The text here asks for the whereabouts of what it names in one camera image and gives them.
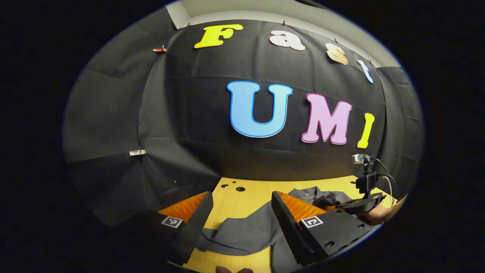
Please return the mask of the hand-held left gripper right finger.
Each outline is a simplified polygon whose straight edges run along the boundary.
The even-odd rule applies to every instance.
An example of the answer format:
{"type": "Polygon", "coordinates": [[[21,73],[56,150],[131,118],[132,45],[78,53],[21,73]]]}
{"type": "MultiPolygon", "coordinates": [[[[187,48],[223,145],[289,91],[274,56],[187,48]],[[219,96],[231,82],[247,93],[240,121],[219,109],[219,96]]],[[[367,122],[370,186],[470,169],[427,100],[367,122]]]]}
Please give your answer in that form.
{"type": "Polygon", "coordinates": [[[272,192],[271,206],[301,266],[334,259],[377,228],[340,209],[327,212],[280,191],[272,192]]]}

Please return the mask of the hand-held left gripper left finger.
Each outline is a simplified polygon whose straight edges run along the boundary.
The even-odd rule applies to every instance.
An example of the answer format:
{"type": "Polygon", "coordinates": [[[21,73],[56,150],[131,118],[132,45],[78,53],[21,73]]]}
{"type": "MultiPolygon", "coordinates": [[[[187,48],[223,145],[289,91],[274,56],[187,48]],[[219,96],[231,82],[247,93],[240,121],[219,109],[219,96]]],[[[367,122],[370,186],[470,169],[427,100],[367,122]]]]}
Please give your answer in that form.
{"type": "Polygon", "coordinates": [[[139,219],[140,255],[180,266],[187,263],[212,209],[213,194],[205,191],[158,212],[143,212],[139,219]]]}

